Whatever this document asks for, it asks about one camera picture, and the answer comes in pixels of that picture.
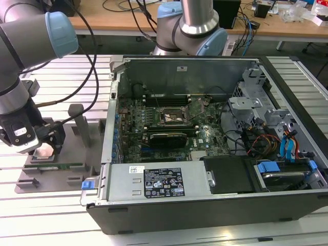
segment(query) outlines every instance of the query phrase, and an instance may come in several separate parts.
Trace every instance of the black box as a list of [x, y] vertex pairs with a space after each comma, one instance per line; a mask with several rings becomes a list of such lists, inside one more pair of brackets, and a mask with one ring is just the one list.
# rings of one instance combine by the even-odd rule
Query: black box
[[[69, 0], [69, 2], [78, 9], [80, 6], [81, 0]], [[68, 17], [72, 17], [75, 14], [75, 11], [67, 4], [64, 0], [56, 0], [51, 6], [49, 12], [60, 11]]]
[[233, 29], [241, 0], [213, 0], [213, 9], [219, 14], [219, 25]]
[[268, 11], [271, 9], [271, 6], [272, 5], [257, 4], [254, 11], [254, 16], [258, 18], [266, 18]]

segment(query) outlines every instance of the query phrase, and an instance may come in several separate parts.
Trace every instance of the warning label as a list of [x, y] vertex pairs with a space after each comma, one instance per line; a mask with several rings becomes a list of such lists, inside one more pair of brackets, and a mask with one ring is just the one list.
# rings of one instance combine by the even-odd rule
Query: warning label
[[181, 168], [145, 169], [145, 197], [184, 196]]

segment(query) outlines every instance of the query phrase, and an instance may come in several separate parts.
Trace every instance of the blue clip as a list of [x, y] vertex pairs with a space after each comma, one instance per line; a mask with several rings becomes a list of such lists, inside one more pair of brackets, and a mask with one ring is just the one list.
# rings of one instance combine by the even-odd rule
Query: blue clip
[[286, 151], [286, 159], [290, 160], [291, 162], [295, 162], [295, 159], [292, 158], [293, 147], [294, 147], [294, 142], [289, 140], [287, 151]]
[[281, 140], [281, 144], [280, 144], [280, 156], [284, 157], [285, 156], [285, 145], [286, 145], [286, 139], [287, 137], [284, 136]]
[[95, 183], [94, 181], [88, 181], [88, 180], [83, 181], [82, 185], [81, 185], [81, 189], [83, 191], [93, 190], [94, 189], [94, 183]]
[[272, 173], [272, 172], [280, 172], [280, 168], [275, 161], [262, 161], [257, 165], [260, 173]]
[[314, 160], [310, 160], [309, 166], [310, 166], [310, 168], [311, 168], [312, 171], [318, 169], [318, 166], [317, 166], [317, 164], [316, 164], [316, 162]]

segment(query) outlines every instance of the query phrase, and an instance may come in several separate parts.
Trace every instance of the silver metal panel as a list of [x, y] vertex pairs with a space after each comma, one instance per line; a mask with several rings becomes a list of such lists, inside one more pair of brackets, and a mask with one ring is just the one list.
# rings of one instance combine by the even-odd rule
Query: silver metal panel
[[[155, 94], [165, 95], [188, 95], [197, 93], [221, 94], [226, 97], [225, 92], [233, 93], [236, 81], [240, 75], [249, 68], [255, 59], [181, 59], [171, 58], [165, 62], [160, 58], [131, 58], [125, 64], [127, 75], [122, 75], [120, 89], [128, 91], [131, 84], [143, 81], [149, 91]], [[200, 75], [199, 71], [207, 70]], [[200, 76], [205, 84], [200, 84]], [[216, 85], [222, 86], [222, 92]]]
[[[144, 174], [129, 173], [130, 166], [144, 166], [145, 169], [181, 168], [185, 196], [157, 198], [155, 200], [179, 201], [181, 198], [185, 197], [198, 198], [211, 196], [203, 161], [129, 163], [112, 165], [109, 201], [143, 200], [144, 202], [150, 202], [154, 200], [145, 197]], [[140, 191], [140, 195], [135, 195], [133, 191]]]

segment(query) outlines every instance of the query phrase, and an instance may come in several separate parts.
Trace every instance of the white sticker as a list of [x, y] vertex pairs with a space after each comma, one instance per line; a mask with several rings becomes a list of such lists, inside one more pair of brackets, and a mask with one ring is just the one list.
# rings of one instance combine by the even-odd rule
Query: white sticker
[[25, 127], [20, 128], [20, 129], [14, 131], [14, 134], [15, 134], [16, 137], [22, 136], [25, 133], [27, 133], [27, 129]]
[[129, 173], [144, 173], [144, 166], [130, 166]]
[[176, 68], [176, 71], [177, 71], [177, 72], [186, 72], [187, 69], [188, 69], [188, 67], [177, 67], [177, 68]]

